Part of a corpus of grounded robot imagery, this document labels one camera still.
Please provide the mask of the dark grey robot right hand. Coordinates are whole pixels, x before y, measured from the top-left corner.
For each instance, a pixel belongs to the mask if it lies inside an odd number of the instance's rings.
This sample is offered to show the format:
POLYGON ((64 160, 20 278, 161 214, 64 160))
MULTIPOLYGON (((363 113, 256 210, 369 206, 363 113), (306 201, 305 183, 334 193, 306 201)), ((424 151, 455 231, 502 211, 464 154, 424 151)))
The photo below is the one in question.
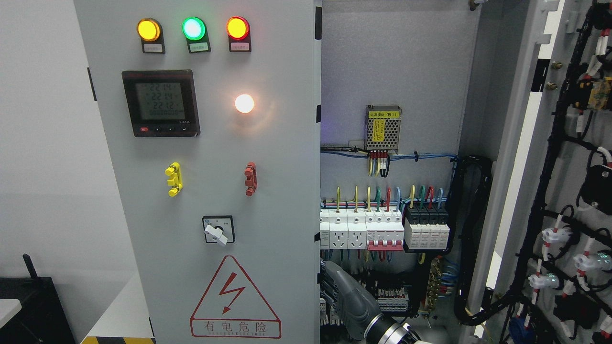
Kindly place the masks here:
POLYGON ((320 273, 321 296, 334 306, 352 338, 365 339, 370 323, 382 313, 377 300, 333 261, 320 261, 320 273))

